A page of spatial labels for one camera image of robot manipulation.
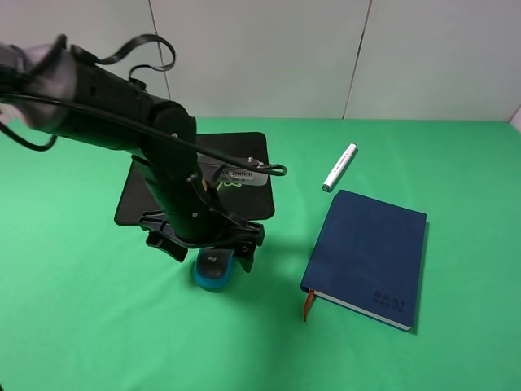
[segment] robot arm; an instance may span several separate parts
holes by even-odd
[[[235,160],[195,145],[196,121],[183,106],[148,94],[144,83],[131,75],[127,81],[97,66],[114,64],[147,42],[167,45],[173,62],[161,68],[138,65],[132,71],[169,70],[175,51],[154,34],[134,38],[106,59],[78,46],[68,50],[65,36],[27,50],[0,45],[0,103],[16,106],[27,126],[52,136],[47,146],[32,149],[46,150],[56,137],[65,137],[129,152],[161,207],[143,217],[149,241],[166,240],[168,252],[179,261],[187,248],[231,249],[246,260],[242,265],[249,271],[253,252],[264,239],[263,226],[225,210],[215,181],[232,168],[278,176],[286,168]],[[0,130],[16,140],[6,126]],[[198,153],[223,162],[213,180],[201,173]]]

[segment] green backdrop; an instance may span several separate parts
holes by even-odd
[[[0,383],[16,390],[521,389],[521,134],[498,122],[199,120],[264,132],[276,213],[225,292],[112,221],[129,156],[0,137]],[[25,130],[32,140],[40,134]],[[299,290],[342,188],[427,214],[418,326],[404,333]]]

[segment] notebook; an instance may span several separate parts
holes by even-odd
[[[300,288],[408,331],[416,317],[426,224],[425,213],[339,191]]]

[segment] black mouse pad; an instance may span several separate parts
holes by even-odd
[[[232,157],[253,157],[269,163],[266,137],[262,133],[198,134],[197,143]],[[271,181],[264,186],[219,183],[221,202],[232,213],[247,220],[265,220],[275,213]],[[135,226],[143,212],[160,210],[134,163],[117,205],[114,220],[120,226]]]

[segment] blue computer mouse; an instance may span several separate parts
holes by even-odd
[[[194,280],[203,288],[223,288],[231,279],[233,264],[234,250],[201,248],[195,260]]]

